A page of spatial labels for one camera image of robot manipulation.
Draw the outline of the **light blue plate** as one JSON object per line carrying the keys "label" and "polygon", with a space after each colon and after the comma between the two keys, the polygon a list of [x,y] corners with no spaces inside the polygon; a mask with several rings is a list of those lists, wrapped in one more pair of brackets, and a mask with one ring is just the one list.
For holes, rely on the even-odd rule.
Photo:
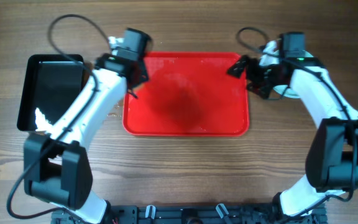
{"label": "light blue plate", "polygon": [[279,95],[283,95],[286,98],[300,99],[298,94],[293,91],[288,85],[277,85],[273,87],[273,90]]}

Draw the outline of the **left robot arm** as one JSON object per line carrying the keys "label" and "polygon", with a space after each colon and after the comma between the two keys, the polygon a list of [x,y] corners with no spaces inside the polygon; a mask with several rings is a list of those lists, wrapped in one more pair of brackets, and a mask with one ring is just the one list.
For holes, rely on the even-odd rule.
{"label": "left robot arm", "polygon": [[44,135],[24,143],[24,192],[85,223],[104,223],[110,203],[92,191],[88,148],[113,106],[148,80],[144,56],[103,54],[80,94]]}

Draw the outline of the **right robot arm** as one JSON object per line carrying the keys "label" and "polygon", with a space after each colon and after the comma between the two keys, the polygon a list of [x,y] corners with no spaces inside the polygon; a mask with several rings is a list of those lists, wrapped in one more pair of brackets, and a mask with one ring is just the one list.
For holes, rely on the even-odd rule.
{"label": "right robot arm", "polygon": [[304,176],[278,195],[283,216],[287,220],[306,216],[331,198],[349,201],[358,189],[358,111],[334,86],[319,59],[277,58],[266,64],[244,55],[227,72],[236,78],[246,72],[247,89],[262,98],[273,86],[288,85],[317,127]]}

